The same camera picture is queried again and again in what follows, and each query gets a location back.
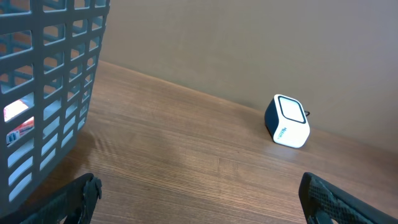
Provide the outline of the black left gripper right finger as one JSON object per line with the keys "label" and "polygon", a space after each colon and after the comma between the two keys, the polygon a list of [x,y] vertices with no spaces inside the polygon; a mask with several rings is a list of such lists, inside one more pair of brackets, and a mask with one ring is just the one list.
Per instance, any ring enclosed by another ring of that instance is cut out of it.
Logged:
{"label": "black left gripper right finger", "polygon": [[303,174],[298,196],[307,223],[397,223],[396,218],[311,172]]}

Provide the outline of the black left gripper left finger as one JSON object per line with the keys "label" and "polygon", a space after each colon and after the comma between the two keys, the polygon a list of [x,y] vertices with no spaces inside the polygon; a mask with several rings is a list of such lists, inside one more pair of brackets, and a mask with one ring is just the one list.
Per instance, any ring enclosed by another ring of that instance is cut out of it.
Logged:
{"label": "black left gripper left finger", "polygon": [[102,183],[86,173],[53,194],[1,218],[1,223],[90,223]]}

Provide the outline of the red white snack box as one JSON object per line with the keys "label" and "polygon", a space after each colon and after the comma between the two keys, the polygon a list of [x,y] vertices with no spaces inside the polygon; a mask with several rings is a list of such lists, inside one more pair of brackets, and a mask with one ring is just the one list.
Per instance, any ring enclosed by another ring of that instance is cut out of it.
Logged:
{"label": "red white snack box", "polygon": [[[25,110],[28,110],[29,106],[25,104],[22,100],[17,100],[10,105],[7,105],[4,109],[4,120],[8,122],[15,118],[16,116],[23,113]],[[6,136],[6,144],[10,145],[23,135],[25,135],[28,131],[30,131],[34,127],[34,117],[31,116],[29,119],[25,120],[21,124],[18,124],[12,131],[8,132]]]}

